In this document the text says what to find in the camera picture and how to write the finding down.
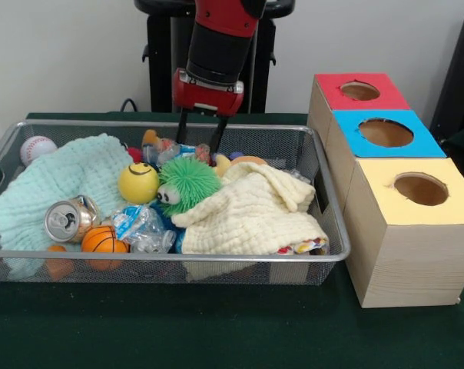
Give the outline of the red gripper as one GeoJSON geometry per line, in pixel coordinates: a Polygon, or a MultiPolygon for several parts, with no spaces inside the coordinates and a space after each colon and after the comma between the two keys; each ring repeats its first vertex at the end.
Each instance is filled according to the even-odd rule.
{"type": "MultiPolygon", "coordinates": [[[[176,142],[184,144],[187,137],[188,110],[211,111],[214,115],[235,115],[244,99],[244,83],[233,85],[210,85],[191,77],[183,68],[178,68],[172,80],[173,103],[182,108],[177,128],[176,142]]],[[[210,153],[214,155],[227,127],[228,117],[220,116],[210,139],[210,153]]]]}

